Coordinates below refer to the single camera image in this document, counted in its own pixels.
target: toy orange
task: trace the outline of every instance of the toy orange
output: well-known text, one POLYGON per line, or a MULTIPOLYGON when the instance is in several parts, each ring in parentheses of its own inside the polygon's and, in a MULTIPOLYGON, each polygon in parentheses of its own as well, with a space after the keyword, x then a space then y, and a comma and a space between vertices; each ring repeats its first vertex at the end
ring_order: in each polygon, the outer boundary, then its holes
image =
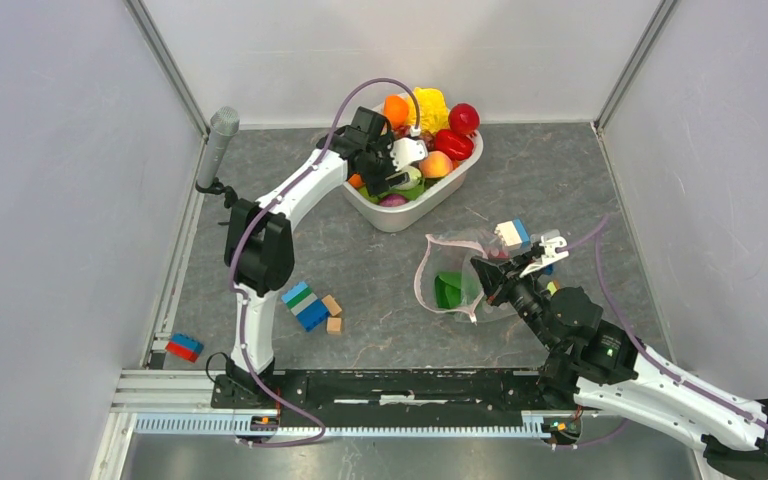
POLYGON ((410 107, 408 107, 408 102, 404 98, 398 95, 390 95, 384 100, 384 110, 381 113, 387 117, 387 120, 390 120, 390 125, 395 130, 405 124, 409 112, 410 107))
POLYGON ((449 156, 439 151, 430 152, 425 160, 419 162, 419 170, 425 178, 445 177, 454 168, 449 156))
POLYGON ((351 177, 349 177, 349 185, 355 187, 355 190, 358 188, 364 186, 363 179, 360 178, 360 174, 354 174, 351 177))

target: clear plastic bag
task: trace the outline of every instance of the clear plastic bag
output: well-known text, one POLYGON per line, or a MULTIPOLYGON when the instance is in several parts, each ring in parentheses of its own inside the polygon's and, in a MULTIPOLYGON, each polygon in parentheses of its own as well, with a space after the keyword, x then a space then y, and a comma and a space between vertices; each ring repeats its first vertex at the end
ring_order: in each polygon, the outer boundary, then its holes
POLYGON ((455 314, 455 319, 472 323, 490 322, 514 314, 505 304, 492 307, 484 301, 484 291, 475 269, 474 256, 507 258, 510 251, 490 231, 473 229, 445 235, 426 235, 425 256, 414 276, 417 301, 440 314, 455 314))

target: plastic bin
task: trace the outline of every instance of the plastic bin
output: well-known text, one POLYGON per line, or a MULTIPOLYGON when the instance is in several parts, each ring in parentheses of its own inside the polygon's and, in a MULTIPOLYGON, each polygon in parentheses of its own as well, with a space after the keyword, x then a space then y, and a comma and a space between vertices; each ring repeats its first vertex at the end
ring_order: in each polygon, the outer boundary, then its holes
POLYGON ((472 156, 464 160, 454 172, 443 177, 413 202, 408 202, 400 207, 380 207, 363 198, 348 182, 343 184, 343 196, 378 230, 389 233, 404 230, 463 185, 464 180, 466 180, 466 172, 475 165, 484 150, 484 140, 481 138, 481 133, 476 131, 472 141, 475 143, 472 156))

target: green object in bag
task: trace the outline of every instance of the green object in bag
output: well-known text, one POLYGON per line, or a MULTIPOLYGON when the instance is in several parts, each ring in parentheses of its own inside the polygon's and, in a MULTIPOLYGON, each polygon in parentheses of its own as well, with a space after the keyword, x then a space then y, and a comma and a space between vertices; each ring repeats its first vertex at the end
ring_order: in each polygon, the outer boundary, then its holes
POLYGON ((434 277, 434 296, 438 308, 449 310, 460 306, 462 282, 461 272, 440 272, 434 277))

